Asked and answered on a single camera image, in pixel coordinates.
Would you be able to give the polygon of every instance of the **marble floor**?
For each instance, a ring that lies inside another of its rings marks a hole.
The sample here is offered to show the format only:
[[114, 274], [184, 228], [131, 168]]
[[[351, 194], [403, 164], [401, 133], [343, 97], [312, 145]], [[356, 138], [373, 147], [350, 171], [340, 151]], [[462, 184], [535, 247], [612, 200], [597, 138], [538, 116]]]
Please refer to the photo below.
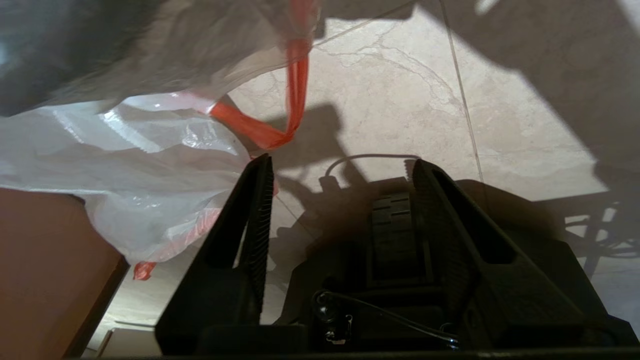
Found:
[[[318, 240], [361, 218], [416, 156], [499, 222], [568, 242], [610, 314], [640, 334], [640, 1], [325, 0], [307, 110], [273, 151], [262, 321]], [[285, 72], [231, 92], [281, 126]], [[92, 339], [153, 325], [197, 249], [128, 277]]]

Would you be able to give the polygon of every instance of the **cable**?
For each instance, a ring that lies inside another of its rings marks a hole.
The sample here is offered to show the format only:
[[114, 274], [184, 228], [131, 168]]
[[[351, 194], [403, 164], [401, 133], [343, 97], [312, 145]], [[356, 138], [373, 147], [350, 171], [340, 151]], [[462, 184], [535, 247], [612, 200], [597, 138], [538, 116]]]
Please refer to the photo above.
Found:
[[396, 313], [392, 313], [391, 311], [388, 310], [384, 310], [381, 307], [375, 306], [373, 304], [370, 304], [368, 302], [362, 301], [362, 300], [358, 300], [354, 297], [350, 297], [349, 295], [344, 295], [344, 294], [340, 294], [340, 293], [334, 293], [331, 291], [324, 291], [322, 292], [324, 294], [327, 294], [328, 296], [333, 296], [335, 298], [338, 299], [342, 299], [342, 300], [347, 300], [350, 302], [353, 302], [355, 304], [358, 305], [365, 305], [365, 306], [369, 306], [372, 309], [377, 310], [381, 315], [386, 316], [389, 320], [393, 320], [397, 323], [400, 323], [404, 326], [410, 327], [413, 330], [419, 331], [423, 334], [427, 334], [429, 336], [432, 336], [434, 338], [438, 338], [440, 340], [444, 340], [446, 342], [448, 342], [449, 344], [458, 344], [458, 339], [455, 335], [453, 334], [449, 334], [448, 332], [444, 332], [444, 331], [438, 331], [436, 329], [432, 329], [428, 326], [422, 325], [421, 323], [417, 323], [417, 322], [413, 322], [403, 316], [400, 316]]

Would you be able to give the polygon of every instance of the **black wire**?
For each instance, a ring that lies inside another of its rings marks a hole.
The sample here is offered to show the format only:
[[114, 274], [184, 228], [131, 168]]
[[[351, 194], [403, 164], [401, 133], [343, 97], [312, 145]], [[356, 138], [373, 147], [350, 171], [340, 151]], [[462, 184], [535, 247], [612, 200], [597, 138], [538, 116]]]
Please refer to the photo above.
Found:
[[386, 316], [389, 320], [393, 320], [397, 323], [410, 327], [411, 329], [419, 331], [423, 334], [427, 334], [434, 338], [438, 338], [440, 340], [446, 341], [448, 344], [458, 344], [458, 338], [453, 334], [449, 334], [448, 332], [439, 331], [439, 330], [430, 328], [428, 326], [422, 325], [421, 323], [413, 322], [403, 316], [400, 316], [388, 310], [384, 310], [383, 308], [370, 304], [366, 301], [358, 300], [354, 297], [350, 297], [349, 295], [334, 293], [331, 291], [325, 291], [324, 294], [327, 294], [328, 296], [333, 296], [338, 299], [354, 302], [355, 304], [358, 304], [358, 305], [369, 306], [372, 309], [377, 310], [381, 315]]

